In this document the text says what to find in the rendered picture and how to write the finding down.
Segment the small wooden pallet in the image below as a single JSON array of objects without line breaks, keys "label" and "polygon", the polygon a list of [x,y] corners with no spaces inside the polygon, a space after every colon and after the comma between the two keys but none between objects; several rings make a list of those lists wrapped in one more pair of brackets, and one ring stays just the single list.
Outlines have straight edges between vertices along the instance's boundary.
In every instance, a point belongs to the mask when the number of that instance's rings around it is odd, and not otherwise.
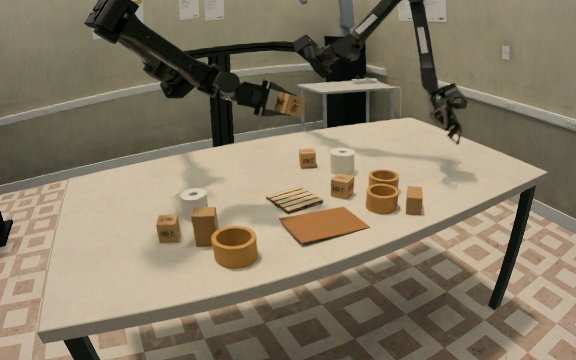
[{"label": "small wooden pallet", "polygon": [[322,198],[301,186],[266,195],[266,200],[288,215],[323,203]]}]

